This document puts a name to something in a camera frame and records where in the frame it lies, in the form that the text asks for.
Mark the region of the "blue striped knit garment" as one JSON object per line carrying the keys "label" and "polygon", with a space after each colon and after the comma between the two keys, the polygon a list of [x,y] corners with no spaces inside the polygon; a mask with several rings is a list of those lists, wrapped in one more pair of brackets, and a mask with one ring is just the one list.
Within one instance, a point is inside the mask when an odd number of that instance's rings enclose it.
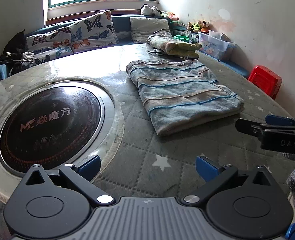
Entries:
{"label": "blue striped knit garment", "polygon": [[244,110],[241,97],[198,60],[132,61],[126,73],[160,137]]}

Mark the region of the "red plastic stool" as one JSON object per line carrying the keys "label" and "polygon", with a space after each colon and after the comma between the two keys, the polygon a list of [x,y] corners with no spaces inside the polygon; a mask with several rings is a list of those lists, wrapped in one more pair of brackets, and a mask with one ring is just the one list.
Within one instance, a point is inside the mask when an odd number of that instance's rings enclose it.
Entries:
{"label": "red plastic stool", "polygon": [[282,78],[269,68],[257,65],[251,71],[248,81],[275,100],[281,87]]}

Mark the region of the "round induction cooktop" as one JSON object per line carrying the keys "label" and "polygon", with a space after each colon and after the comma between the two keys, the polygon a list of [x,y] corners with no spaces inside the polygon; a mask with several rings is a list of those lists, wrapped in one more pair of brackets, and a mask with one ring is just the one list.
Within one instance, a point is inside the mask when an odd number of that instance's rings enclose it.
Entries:
{"label": "round induction cooktop", "polygon": [[0,161],[15,176],[34,164],[51,170],[83,164],[105,139],[115,115],[112,97],[87,81],[58,82],[24,96],[4,120]]}

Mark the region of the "clear plastic storage bin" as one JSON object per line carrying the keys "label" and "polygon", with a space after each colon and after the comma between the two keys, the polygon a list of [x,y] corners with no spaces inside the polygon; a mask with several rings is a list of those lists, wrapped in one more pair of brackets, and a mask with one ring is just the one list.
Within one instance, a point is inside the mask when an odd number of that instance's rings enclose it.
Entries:
{"label": "clear plastic storage bin", "polygon": [[208,34],[199,33],[200,51],[220,61],[228,61],[236,48],[236,43],[227,40],[226,35],[210,30]]}

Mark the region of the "green plastic basin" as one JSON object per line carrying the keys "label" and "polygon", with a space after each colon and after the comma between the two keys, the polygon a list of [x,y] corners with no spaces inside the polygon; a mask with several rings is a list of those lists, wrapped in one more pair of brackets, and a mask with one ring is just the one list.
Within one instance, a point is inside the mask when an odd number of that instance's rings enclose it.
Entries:
{"label": "green plastic basin", "polygon": [[183,41],[183,42],[190,42],[190,38],[188,36],[185,36],[185,35],[175,35],[173,37],[175,40],[180,40],[180,41]]}

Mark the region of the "folded yellow pastel blanket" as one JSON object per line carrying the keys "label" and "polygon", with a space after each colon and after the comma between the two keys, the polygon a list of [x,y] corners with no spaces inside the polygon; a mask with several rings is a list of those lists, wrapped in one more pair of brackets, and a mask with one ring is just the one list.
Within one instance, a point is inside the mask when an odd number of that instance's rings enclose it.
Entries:
{"label": "folded yellow pastel blanket", "polygon": [[176,40],[170,32],[165,30],[149,35],[147,44],[155,49],[161,50],[166,55],[184,57],[186,59],[197,59],[198,54],[196,51],[202,48],[201,43],[188,43]]}

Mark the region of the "brown monkey plush toy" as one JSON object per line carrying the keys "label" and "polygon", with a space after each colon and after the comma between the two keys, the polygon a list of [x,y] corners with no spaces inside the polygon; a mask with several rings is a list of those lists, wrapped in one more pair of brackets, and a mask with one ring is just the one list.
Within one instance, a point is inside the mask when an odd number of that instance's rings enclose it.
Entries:
{"label": "brown monkey plush toy", "polygon": [[192,33],[204,33],[208,34],[210,30],[210,23],[203,20],[198,20],[196,23],[188,22],[186,31],[191,31]]}

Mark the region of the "long butterfly print cushion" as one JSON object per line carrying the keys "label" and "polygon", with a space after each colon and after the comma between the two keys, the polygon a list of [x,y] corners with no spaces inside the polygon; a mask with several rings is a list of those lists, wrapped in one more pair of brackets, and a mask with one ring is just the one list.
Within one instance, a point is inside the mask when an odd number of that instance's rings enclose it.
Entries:
{"label": "long butterfly print cushion", "polygon": [[34,65],[73,55],[71,30],[62,27],[44,34],[27,36],[26,52],[33,54]]}

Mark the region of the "upright butterfly print pillow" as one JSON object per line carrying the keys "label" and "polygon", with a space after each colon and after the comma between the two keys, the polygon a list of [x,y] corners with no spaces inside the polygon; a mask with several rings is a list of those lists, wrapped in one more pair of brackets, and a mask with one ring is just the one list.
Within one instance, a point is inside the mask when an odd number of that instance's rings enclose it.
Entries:
{"label": "upright butterfly print pillow", "polygon": [[119,43],[110,10],[83,18],[69,26],[73,53],[109,47]]}

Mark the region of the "black bag on sofa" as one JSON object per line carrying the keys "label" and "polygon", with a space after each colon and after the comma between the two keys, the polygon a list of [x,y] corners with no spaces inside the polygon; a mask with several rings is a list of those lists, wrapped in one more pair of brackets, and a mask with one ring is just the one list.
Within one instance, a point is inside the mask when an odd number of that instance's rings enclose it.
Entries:
{"label": "black bag on sofa", "polygon": [[7,43],[3,53],[1,54],[1,59],[12,59],[20,60],[25,52],[26,39],[24,37],[25,30],[17,33],[14,37]]}

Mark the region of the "grey white plain pillow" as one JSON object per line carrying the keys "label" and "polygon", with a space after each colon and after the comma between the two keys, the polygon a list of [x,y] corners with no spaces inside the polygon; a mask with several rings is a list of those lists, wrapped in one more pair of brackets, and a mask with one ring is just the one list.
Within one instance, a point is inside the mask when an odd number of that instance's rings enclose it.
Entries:
{"label": "grey white plain pillow", "polygon": [[168,20],[163,18],[130,17],[131,38],[134,43],[145,43],[150,35],[172,38]]}

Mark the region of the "black white plush toy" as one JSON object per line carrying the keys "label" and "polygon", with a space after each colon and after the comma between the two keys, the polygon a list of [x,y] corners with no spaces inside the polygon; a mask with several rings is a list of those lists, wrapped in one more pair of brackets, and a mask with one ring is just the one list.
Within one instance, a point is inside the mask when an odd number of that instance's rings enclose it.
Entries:
{"label": "black white plush toy", "polygon": [[162,12],[156,6],[149,6],[148,4],[144,4],[141,7],[141,15],[144,16],[160,16]]}

